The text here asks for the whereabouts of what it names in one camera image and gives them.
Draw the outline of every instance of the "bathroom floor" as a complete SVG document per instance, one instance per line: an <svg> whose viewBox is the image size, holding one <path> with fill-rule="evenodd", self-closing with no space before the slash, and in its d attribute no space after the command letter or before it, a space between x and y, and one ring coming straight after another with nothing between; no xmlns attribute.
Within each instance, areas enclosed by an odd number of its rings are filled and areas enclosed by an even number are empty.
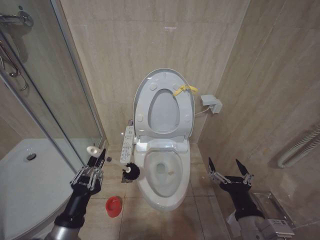
<svg viewBox="0 0 320 240"><path fill-rule="evenodd" d="M119 159L121 145L107 155ZM222 213L197 144L191 144L190 183L183 203L174 211L159 212L148 205L135 181L121 183L122 171L105 163L102 190L87 207L82 240L229 240ZM109 197L122 198L119 216L108 216Z"/></svg>

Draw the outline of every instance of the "shower enclosure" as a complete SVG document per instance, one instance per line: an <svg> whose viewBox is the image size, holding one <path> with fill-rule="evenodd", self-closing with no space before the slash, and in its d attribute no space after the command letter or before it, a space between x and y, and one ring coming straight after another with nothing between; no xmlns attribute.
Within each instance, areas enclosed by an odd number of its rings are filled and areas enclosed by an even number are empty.
<svg viewBox="0 0 320 240"><path fill-rule="evenodd" d="M60 1L0 7L0 239L28 239L106 136Z"/></svg>

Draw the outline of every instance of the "floor drain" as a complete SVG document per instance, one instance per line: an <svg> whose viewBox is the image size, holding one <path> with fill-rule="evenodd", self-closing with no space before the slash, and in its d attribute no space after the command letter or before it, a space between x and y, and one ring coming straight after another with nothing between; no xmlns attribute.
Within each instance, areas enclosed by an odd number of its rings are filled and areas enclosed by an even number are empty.
<svg viewBox="0 0 320 240"><path fill-rule="evenodd" d="M125 172L122 173L122 180L121 183L132 183L132 180L126 179L125 178Z"/></svg>
<svg viewBox="0 0 320 240"><path fill-rule="evenodd" d="M28 155L28 156L26 157L26 159L27 159L28 161L31 161L31 160L35 159L36 156L37 156L37 154L32 153L32 154Z"/></svg>

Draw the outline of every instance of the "white toilet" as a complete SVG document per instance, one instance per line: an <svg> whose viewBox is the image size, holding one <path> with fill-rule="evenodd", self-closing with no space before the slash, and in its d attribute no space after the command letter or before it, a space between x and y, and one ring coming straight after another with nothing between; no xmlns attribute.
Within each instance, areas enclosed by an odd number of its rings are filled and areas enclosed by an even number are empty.
<svg viewBox="0 0 320 240"><path fill-rule="evenodd" d="M158 69L146 76L134 98L137 184L146 201L160 211L176 209L189 185L195 102L188 90L173 96L187 84L180 73Z"/></svg>

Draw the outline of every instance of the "red container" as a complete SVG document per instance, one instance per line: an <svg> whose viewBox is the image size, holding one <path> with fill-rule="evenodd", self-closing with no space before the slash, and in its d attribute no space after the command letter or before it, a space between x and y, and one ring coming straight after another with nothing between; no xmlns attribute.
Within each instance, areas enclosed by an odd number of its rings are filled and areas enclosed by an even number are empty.
<svg viewBox="0 0 320 240"><path fill-rule="evenodd" d="M105 209L111 218L118 216L122 210L121 199L117 196L110 197L105 203Z"/></svg>

